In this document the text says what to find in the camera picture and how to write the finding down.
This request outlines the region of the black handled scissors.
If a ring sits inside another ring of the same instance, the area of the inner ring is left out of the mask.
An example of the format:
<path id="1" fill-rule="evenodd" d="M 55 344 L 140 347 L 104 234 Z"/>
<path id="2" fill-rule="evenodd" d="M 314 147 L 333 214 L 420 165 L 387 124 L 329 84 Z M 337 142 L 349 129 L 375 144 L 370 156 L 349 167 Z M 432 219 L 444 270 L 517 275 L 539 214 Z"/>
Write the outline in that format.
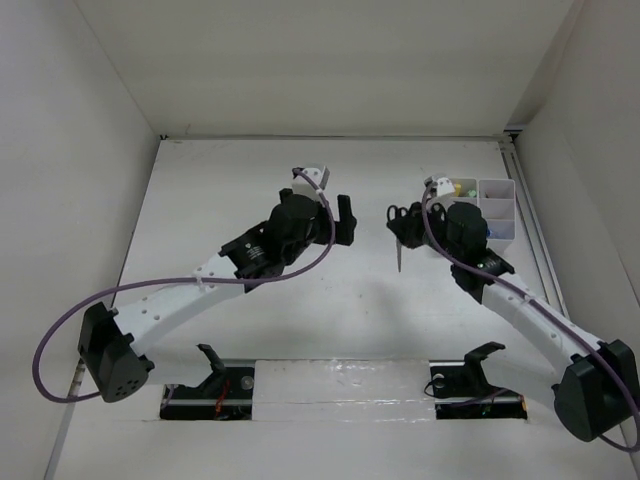
<path id="1" fill-rule="evenodd" d="M 404 217 L 407 214 L 408 209 L 406 207 L 397 205 L 390 205 L 386 211 L 386 226 L 395 236 L 396 265 L 398 272 L 402 271 L 402 231 L 404 226 Z"/>

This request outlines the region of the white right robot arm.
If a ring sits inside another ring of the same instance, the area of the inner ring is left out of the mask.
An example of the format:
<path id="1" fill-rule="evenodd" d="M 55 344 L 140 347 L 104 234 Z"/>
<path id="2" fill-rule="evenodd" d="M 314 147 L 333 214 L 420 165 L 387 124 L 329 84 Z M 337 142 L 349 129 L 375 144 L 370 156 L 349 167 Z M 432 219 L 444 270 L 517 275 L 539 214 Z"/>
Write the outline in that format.
<path id="1" fill-rule="evenodd" d="M 386 226 L 398 248 L 428 246 L 451 263 L 457 286 L 517 330 L 548 361 L 537 370 L 503 361 L 505 345 L 491 341 L 463 358 L 454 381 L 469 395 L 500 389 L 529 397 L 554 411 L 577 439 L 590 442 L 627 419 L 639 418 L 639 376 L 631 348 L 582 330 L 533 294 L 514 267 L 488 246 L 479 207 L 444 206 L 425 195 L 408 207 L 391 205 Z"/>

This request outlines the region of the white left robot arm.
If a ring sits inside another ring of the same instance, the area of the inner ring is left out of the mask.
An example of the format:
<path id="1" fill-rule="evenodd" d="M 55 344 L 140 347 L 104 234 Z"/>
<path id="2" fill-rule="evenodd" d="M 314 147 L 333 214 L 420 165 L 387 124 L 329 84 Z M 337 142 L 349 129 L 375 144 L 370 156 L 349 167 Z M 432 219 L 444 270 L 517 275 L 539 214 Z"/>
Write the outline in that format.
<path id="1" fill-rule="evenodd" d="M 206 310 L 268 283 L 290 279 L 286 268 L 313 243 L 329 246 L 336 226 L 319 187 L 310 194 L 284 189 L 268 220 L 225 244 L 184 278 L 116 310 L 98 302 L 83 315 L 78 343 L 99 395 L 124 400 L 149 379 L 148 351 L 163 337 Z"/>

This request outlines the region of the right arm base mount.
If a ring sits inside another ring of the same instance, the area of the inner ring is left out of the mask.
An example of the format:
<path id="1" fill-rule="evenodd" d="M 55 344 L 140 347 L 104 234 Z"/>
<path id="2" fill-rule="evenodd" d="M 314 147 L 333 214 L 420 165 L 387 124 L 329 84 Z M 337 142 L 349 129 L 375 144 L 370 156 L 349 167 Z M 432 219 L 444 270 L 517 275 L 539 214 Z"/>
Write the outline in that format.
<path id="1" fill-rule="evenodd" d="M 482 362 L 505 346 L 488 342 L 467 352 L 462 360 L 438 360 L 429 367 L 423 393 L 435 400 L 437 420 L 527 420 L 524 398 L 491 385 Z"/>

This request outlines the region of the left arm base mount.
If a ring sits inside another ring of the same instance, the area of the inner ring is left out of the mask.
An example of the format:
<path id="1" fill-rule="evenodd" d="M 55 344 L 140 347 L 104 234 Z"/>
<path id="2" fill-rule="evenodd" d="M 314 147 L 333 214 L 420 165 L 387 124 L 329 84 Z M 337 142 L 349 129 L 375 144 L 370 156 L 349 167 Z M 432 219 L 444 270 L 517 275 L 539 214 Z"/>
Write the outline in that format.
<path id="1" fill-rule="evenodd" d="M 222 360 L 208 344 L 197 348 L 209 362 L 208 376 L 196 386 L 164 386 L 159 418 L 167 421 L 250 421 L 255 360 Z"/>

